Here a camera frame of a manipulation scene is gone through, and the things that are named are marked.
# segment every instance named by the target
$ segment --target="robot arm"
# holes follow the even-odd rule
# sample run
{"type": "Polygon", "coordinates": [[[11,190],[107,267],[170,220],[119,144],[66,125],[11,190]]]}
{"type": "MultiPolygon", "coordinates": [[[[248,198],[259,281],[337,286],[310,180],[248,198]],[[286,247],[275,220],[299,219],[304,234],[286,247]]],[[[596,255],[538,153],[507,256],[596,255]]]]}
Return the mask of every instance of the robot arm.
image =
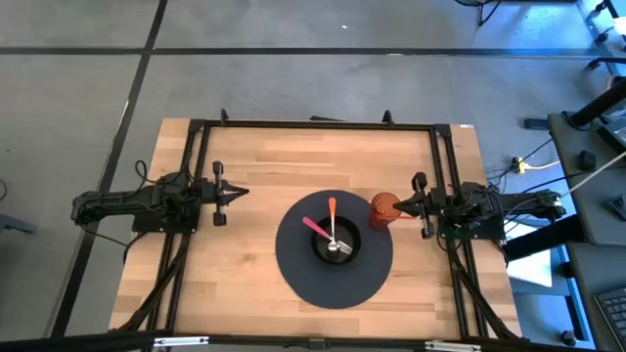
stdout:
{"type": "Polygon", "coordinates": [[[185,172],[174,172],[136,191],[86,192],[72,201],[71,219],[78,225],[87,225],[111,215],[134,215],[136,220],[152,218],[153,223],[181,224],[202,204],[214,203],[213,224],[223,226],[226,225],[223,206],[248,193],[224,180],[223,172],[224,165],[215,161],[214,182],[206,178],[192,182],[185,172]]]}
{"type": "Polygon", "coordinates": [[[429,239],[435,235],[428,215],[439,216],[441,233],[454,239],[468,234],[475,239],[501,240],[504,238],[503,216],[530,214],[555,221],[565,214],[560,195],[548,190],[499,195],[487,187],[464,182],[452,196],[446,195],[444,187],[430,189],[426,193],[426,176],[418,172],[412,180],[415,193],[412,197],[395,203],[394,208],[423,218],[422,236],[429,239]]]}

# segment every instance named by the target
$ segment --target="metal bracket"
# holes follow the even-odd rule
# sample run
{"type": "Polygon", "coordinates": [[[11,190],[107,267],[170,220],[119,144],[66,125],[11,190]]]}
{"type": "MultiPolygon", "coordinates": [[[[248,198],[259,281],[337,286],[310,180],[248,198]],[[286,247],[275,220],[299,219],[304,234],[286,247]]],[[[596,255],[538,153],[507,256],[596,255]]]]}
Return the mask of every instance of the metal bracket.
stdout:
{"type": "Polygon", "coordinates": [[[155,338],[155,347],[197,346],[203,344],[208,344],[208,336],[155,338]]]}
{"type": "Polygon", "coordinates": [[[202,131],[203,127],[204,127],[204,120],[192,119],[191,121],[189,121],[189,129],[187,133],[196,133],[196,132],[202,131]]]}
{"type": "Polygon", "coordinates": [[[433,124],[432,127],[434,128],[435,131],[437,131],[437,133],[439,133],[443,137],[452,138],[452,130],[450,129],[449,124],[438,123],[438,124],[433,124]]]}
{"type": "Polygon", "coordinates": [[[479,352],[479,345],[470,345],[464,343],[450,343],[441,341],[428,341],[425,344],[426,351],[442,351],[442,352],[479,352]]]}
{"type": "Polygon", "coordinates": [[[219,123],[220,125],[222,125],[222,127],[226,126],[226,120],[228,120],[228,113],[226,112],[225,109],[222,109],[222,111],[219,114],[219,123]]]}
{"type": "Polygon", "coordinates": [[[309,338],[308,349],[314,351],[323,351],[326,349],[325,338],[309,338]]]}
{"type": "Polygon", "coordinates": [[[382,122],[388,124],[389,127],[393,127],[395,125],[395,122],[393,122],[393,117],[391,117],[391,111],[384,111],[384,115],[382,116],[382,122]]]}

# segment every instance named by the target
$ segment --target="table leg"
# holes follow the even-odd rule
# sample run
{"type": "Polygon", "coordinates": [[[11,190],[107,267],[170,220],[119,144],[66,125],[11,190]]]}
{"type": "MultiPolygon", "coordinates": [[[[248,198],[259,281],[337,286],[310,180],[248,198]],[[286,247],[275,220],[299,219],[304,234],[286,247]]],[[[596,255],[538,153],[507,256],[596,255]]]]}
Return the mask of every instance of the table leg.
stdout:
{"type": "Polygon", "coordinates": [[[509,260],[514,261],[569,241],[584,241],[578,215],[572,215],[553,225],[509,241],[503,246],[503,250],[509,256],[509,260]]]}

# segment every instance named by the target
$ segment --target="black metal frame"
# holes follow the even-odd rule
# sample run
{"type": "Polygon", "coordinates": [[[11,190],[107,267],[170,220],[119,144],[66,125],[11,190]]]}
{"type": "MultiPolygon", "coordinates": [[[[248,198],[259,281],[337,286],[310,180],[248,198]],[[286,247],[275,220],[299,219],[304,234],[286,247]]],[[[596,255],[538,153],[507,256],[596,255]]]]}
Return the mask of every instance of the black metal frame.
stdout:
{"type": "MultiPolygon", "coordinates": [[[[208,138],[211,127],[259,127],[259,128],[315,128],[315,129],[351,129],[351,130],[391,130],[391,131],[416,131],[428,133],[430,145],[433,155],[433,166],[438,185],[444,184],[443,167],[441,163],[441,154],[438,146],[439,138],[442,138],[446,148],[446,156],[451,173],[453,186],[460,184],[456,157],[454,153],[454,145],[452,143],[452,134],[450,125],[447,124],[396,124],[391,118],[390,112],[386,111],[382,122],[380,123],[353,123],[342,121],[250,121],[250,120],[230,120],[226,111],[222,110],[220,120],[191,120],[188,138],[186,141],[186,150],[190,151],[194,144],[194,140],[199,132],[201,132],[201,145],[197,158],[195,178],[201,177],[204,166],[204,159],[207,152],[208,138]]],[[[188,167],[185,162],[187,157],[183,153],[183,161],[181,167],[188,167]]],[[[156,284],[140,308],[132,315],[130,320],[122,325],[119,329],[110,331],[109,333],[83,335],[73,337],[53,336],[52,338],[44,338],[39,340],[14,341],[3,343],[5,350],[41,350],[41,351],[109,351],[109,350],[127,350],[128,346],[133,348],[143,348],[149,350],[147,346],[152,346],[157,341],[165,341],[168,337],[174,336],[174,324],[182,288],[182,276],[189,250],[189,242],[192,234],[182,234],[181,243],[177,249],[176,255],[169,262],[171,248],[173,246],[173,234],[166,234],[161,252],[156,284]],[[154,330],[155,321],[159,313],[160,298],[173,280],[172,293],[168,310],[166,312],[166,327],[164,330],[154,330]],[[148,319],[149,330],[138,331],[142,323],[148,319]]],[[[242,345],[278,345],[278,346],[300,346],[309,349],[326,349],[331,347],[367,347],[367,348],[413,348],[417,350],[451,348],[454,350],[482,348],[485,351],[502,351],[502,350],[519,350],[519,351],[568,351],[568,348],[555,347],[541,344],[530,343],[524,339],[515,336],[507,330],[505,325],[496,316],[495,312],[489,306],[489,303],[481,295],[478,287],[478,280],[475,273],[475,264],[473,263],[473,254],[470,243],[464,247],[466,262],[470,269],[466,272],[463,270],[463,263],[454,249],[454,242],[447,240],[448,257],[453,279],[453,290],[455,303],[457,307],[457,315],[459,322],[459,330],[461,339],[455,341],[433,341],[424,339],[371,339],[371,338],[325,338],[322,336],[249,336],[249,335],[211,335],[199,337],[203,343],[211,344],[242,344],[242,345]],[[474,309],[476,311],[476,321],[479,336],[470,336],[467,324],[467,315],[465,310],[462,286],[468,290],[472,297],[474,309]],[[492,325],[499,339],[492,339],[487,336],[487,328],[485,317],[492,325]]]]}
{"type": "MultiPolygon", "coordinates": [[[[454,153],[454,145],[452,143],[452,133],[450,130],[450,125],[447,125],[447,124],[431,125],[431,124],[395,123],[393,119],[391,118],[391,114],[388,111],[385,112],[382,122],[378,122],[378,123],[358,123],[358,122],[355,123],[355,122],[319,121],[319,120],[318,121],[314,121],[314,120],[313,121],[231,120],[229,119],[226,111],[222,110],[221,118],[219,120],[193,119],[190,121],[190,127],[188,130],[188,137],[187,137],[187,141],[185,144],[185,151],[183,152],[183,160],[181,161],[181,167],[183,167],[185,163],[185,158],[187,157],[187,154],[191,152],[191,148],[193,147],[196,135],[198,134],[198,132],[201,132],[201,145],[200,145],[200,150],[198,154],[198,161],[196,164],[196,171],[194,174],[196,179],[199,179],[201,177],[201,172],[202,172],[203,165],[204,165],[204,159],[207,153],[208,138],[209,138],[211,127],[315,128],[315,129],[391,130],[391,131],[426,132],[428,133],[428,136],[430,139],[430,146],[432,149],[433,165],[434,165],[435,175],[437,179],[437,184],[444,185],[443,167],[442,167],[442,162],[441,162],[441,154],[440,154],[440,150],[438,146],[438,139],[442,138],[445,144],[446,155],[447,155],[448,165],[449,165],[449,169],[451,173],[450,176],[452,179],[453,187],[456,188],[460,185],[456,157],[454,153]]],[[[167,316],[166,323],[165,323],[165,330],[170,331],[170,332],[173,332],[173,329],[174,329],[176,312],[177,312],[177,307],[178,307],[178,300],[180,297],[180,291],[182,289],[183,272],[185,269],[184,261],[186,259],[186,253],[188,250],[189,237],[192,235],[183,234],[182,236],[183,236],[183,240],[181,241],[181,245],[183,245],[184,247],[183,248],[179,247],[179,254],[177,254],[177,256],[182,255],[183,263],[179,264],[179,267],[176,270],[176,273],[174,274],[173,287],[171,291],[169,307],[167,309],[167,312],[165,313],[167,316]]],[[[156,286],[159,288],[164,288],[165,286],[167,286],[167,282],[163,283],[163,280],[167,276],[171,276],[171,272],[168,273],[168,270],[170,269],[169,257],[170,257],[170,252],[172,248],[173,237],[174,237],[173,234],[167,234],[165,237],[163,251],[161,253],[160,262],[158,264],[158,275],[156,277],[156,286]]],[[[448,250],[449,250],[448,255],[450,256],[455,247],[454,241],[452,240],[447,241],[447,245],[448,245],[448,250]]],[[[469,268],[468,269],[469,277],[471,281],[478,286],[478,277],[476,274],[475,264],[473,260],[473,253],[472,253],[471,244],[469,241],[464,242],[464,254],[465,254],[466,262],[469,268]]],[[[458,322],[459,322],[459,330],[461,333],[461,337],[465,338],[465,337],[470,336],[470,331],[468,328],[467,314],[466,314],[465,302],[464,302],[464,297],[463,297],[463,289],[462,289],[463,286],[461,283],[461,279],[457,276],[457,273],[454,270],[452,270],[452,265],[453,265],[452,258],[450,258],[450,265],[451,265],[451,275],[452,275],[452,280],[453,280],[455,304],[456,304],[457,316],[458,316],[458,322]]],[[[148,329],[154,329],[156,327],[157,316],[159,314],[159,303],[160,303],[159,296],[156,297],[156,301],[157,301],[157,304],[151,305],[150,306],[151,309],[149,310],[149,312],[146,313],[149,319],[148,329]]],[[[475,303],[474,303],[474,310],[476,313],[478,335],[480,337],[487,337],[488,334],[487,334],[487,327],[486,327],[485,319],[480,313],[480,310],[478,309],[478,306],[475,303]]],[[[128,325],[128,324],[124,325],[122,329],[123,330],[135,330],[138,327],[139,325],[137,324],[137,322],[133,322],[131,325],[128,325]]],[[[267,342],[267,339],[263,338],[262,336],[259,336],[257,339],[256,338],[257,336],[247,336],[246,341],[248,342],[258,341],[261,344],[264,344],[267,342]]],[[[240,342],[240,339],[238,337],[228,337],[228,339],[226,340],[232,343],[240,342]]],[[[288,340],[293,340],[293,338],[275,337],[274,339],[272,339],[272,341],[275,341],[277,342],[277,344],[281,344],[281,345],[283,345],[284,343],[283,341],[288,341],[288,340]]],[[[347,340],[358,342],[361,339],[346,339],[346,341],[347,340]]],[[[379,344],[384,344],[387,347],[396,346],[393,343],[394,340],[380,340],[380,341],[382,342],[380,342],[379,344]]],[[[415,341],[412,341],[411,343],[413,344],[413,348],[416,348],[415,343],[421,343],[421,342],[418,342],[417,340],[415,340],[415,341]]],[[[402,346],[407,346],[407,341],[399,342],[399,344],[397,345],[397,347],[399,348],[402,348],[402,346]]]]}

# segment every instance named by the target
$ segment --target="white paper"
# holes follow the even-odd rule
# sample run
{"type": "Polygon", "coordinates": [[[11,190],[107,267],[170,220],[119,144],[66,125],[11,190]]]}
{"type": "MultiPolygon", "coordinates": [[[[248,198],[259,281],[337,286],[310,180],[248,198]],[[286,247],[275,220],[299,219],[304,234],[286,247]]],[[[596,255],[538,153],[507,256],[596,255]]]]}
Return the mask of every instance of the white paper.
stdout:
{"type": "Polygon", "coordinates": [[[617,18],[615,20],[615,31],[619,35],[626,34],[626,17],[617,18]]]}
{"type": "MultiPolygon", "coordinates": [[[[515,226],[512,221],[505,226],[505,231],[515,226]]],[[[510,241],[519,236],[529,234],[536,229],[523,224],[517,225],[512,231],[507,233],[507,240],[510,241]]],[[[524,258],[517,259],[509,263],[507,269],[509,277],[524,280],[533,284],[552,287],[552,268],[550,265],[550,250],[544,250],[524,258]]]]}

